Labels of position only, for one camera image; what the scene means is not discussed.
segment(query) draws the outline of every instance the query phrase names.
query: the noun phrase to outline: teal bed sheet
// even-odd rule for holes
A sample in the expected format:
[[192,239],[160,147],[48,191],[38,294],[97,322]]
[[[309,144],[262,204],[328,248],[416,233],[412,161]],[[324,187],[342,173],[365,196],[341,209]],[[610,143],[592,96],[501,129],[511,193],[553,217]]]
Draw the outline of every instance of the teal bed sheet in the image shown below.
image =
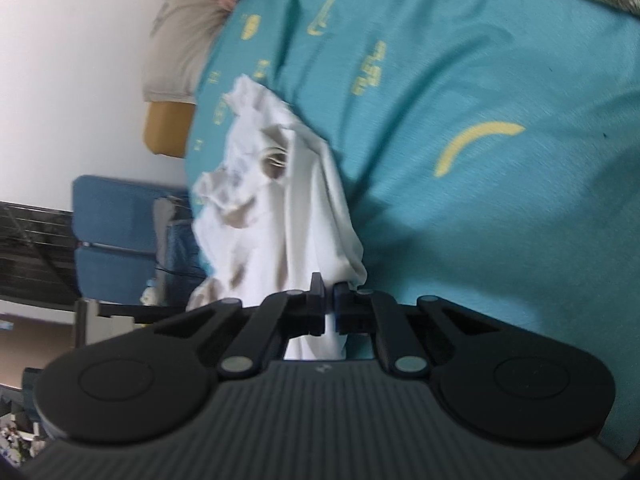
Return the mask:
[[[589,0],[241,0],[203,75],[193,184],[242,73],[335,153],[367,286],[592,352],[640,434],[640,21]],[[198,211],[199,204],[193,203]]]

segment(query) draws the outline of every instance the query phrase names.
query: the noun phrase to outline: white cloth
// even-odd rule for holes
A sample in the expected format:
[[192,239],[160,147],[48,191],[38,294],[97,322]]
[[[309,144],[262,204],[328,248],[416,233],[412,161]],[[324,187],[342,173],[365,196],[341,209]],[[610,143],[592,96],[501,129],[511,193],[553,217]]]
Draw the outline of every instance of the white cloth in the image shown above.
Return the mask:
[[[236,120],[224,161],[193,187],[204,204],[193,231],[215,274],[189,308],[225,297],[259,305],[274,292],[308,290],[313,272],[325,285],[362,285],[362,245],[327,143],[248,76],[225,98]],[[344,341],[327,316],[324,335],[290,341],[285,358],[344,358]]]

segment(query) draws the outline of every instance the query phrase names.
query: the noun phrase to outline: white wall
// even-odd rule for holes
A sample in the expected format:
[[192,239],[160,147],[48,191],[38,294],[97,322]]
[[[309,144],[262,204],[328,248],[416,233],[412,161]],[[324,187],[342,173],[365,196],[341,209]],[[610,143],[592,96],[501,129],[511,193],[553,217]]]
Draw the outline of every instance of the white wall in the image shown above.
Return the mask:
[[69,209],[80,174],[182,184],[142,142],[162,0],[0,0],[0,201]]

